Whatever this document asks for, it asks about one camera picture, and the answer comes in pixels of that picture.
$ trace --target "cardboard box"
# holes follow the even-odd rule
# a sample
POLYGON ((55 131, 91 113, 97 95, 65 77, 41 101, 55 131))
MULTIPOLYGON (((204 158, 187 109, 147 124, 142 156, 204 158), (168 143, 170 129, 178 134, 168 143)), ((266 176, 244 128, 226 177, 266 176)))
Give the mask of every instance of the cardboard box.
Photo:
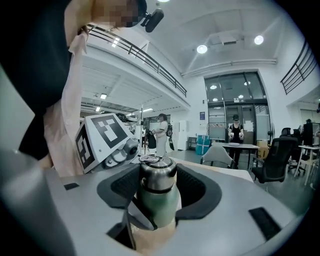
POLYGON ((258 158, 264 160, 266 159, 268 153, 269 153, 269 147, 268 147, 268 142, 267 141, 263 141, 263 140, 258 140, 256 142, 256 145, 258 147, 260 147, 258 149, 258 158))

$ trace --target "black hair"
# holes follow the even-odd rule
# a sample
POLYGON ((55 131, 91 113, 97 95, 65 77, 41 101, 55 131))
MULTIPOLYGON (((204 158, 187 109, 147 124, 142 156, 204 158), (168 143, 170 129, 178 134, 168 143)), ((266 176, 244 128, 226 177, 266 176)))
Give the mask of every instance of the black hair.
POLYGON ((167 115, 166 114, 159 114, 158 117, 163 117, 163 120, 167 121, 167 115))

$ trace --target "staircase railing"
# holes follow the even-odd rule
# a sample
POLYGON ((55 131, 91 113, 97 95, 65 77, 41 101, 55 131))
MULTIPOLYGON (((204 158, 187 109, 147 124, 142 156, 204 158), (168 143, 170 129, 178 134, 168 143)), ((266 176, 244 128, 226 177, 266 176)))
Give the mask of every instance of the staircase railing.
POLYGON ((177 81, 177 79, 170 74, 161 64, 159 64, 149 54, 142 49, 129 42, 128 40, 108 31, 99 26, 88 25, 88 30, 91 36, 100 38, 113 44, 115 47, 127 52, 128 55, 134 56, 142 60, 146 65, 151 67, 155 72, 164 77, 170 84, 179 90, 185 97, 187 97, 187 90, 177 81))
POLYGON ((285 94, 290 93, 294 88, 301 84, 316 66, 316 57, 314 56, 307 41, 305 41, 298 58, 288 73, 286 73, 286 75, 280 81, 283 85, 285 94))

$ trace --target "green water bottle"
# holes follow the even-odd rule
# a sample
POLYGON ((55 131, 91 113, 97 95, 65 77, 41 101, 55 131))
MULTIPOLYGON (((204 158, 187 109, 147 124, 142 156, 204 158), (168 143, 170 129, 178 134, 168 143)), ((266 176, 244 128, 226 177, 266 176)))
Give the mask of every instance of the green water bottle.
POLYGON ((172 222, 177 211, 177 164, 169 157, 152 156, 148 159, 140 160, 141 180, 136 198, 148 211, 157 228, 163 228, 172 222))

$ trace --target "ceiling vent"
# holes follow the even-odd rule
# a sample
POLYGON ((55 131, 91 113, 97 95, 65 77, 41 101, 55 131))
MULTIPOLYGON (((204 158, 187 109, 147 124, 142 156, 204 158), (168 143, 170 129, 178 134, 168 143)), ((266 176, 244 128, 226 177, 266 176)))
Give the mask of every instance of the ceiling vent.
POLYGON ((237 40, 231 34, 220 34, 219 39, 224 46, 235 45, 237 40))

